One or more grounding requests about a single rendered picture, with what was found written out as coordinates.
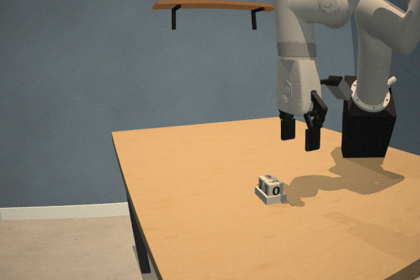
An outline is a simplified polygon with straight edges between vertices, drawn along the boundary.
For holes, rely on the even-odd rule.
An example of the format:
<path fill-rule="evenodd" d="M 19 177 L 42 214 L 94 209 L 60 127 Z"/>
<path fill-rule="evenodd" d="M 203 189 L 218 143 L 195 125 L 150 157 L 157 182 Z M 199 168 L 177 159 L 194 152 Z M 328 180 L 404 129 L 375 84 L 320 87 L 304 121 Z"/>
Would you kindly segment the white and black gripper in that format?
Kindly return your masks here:
<path fill-rule="evenodd" d="M 322 100 L 317 58 L 278 57 L 276 105 L 280 112 L 281 140 L 295 139 L 295 119 L 292 118 L 304 115 L 308 127 L 305 151 L 320 149 L 327 106 Z M 314 117 L 313 120 L 310 117 Z"/>

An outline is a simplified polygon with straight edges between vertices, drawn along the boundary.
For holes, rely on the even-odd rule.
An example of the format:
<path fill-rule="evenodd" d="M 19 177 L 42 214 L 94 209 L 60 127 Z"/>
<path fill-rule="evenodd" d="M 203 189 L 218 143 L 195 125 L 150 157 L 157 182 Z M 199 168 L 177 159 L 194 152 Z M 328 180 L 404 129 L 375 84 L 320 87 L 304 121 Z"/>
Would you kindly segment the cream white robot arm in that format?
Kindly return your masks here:
<path fill-rule="evenodd" d="M 390 101 L 392 50 L 407 56 L 420 40 L 420 0 L 273 0 L 278 56 L 316 58 L 314 23 L 343 27 L 354 12 L 358 30 L 357 80 L 350 88 L 341 76 L 321 79 L 336 99 L 378 112 Z M 350 12 L 350 13 L 349 13 Z M 301 42 L 299 42 L 301 41 Z"/>

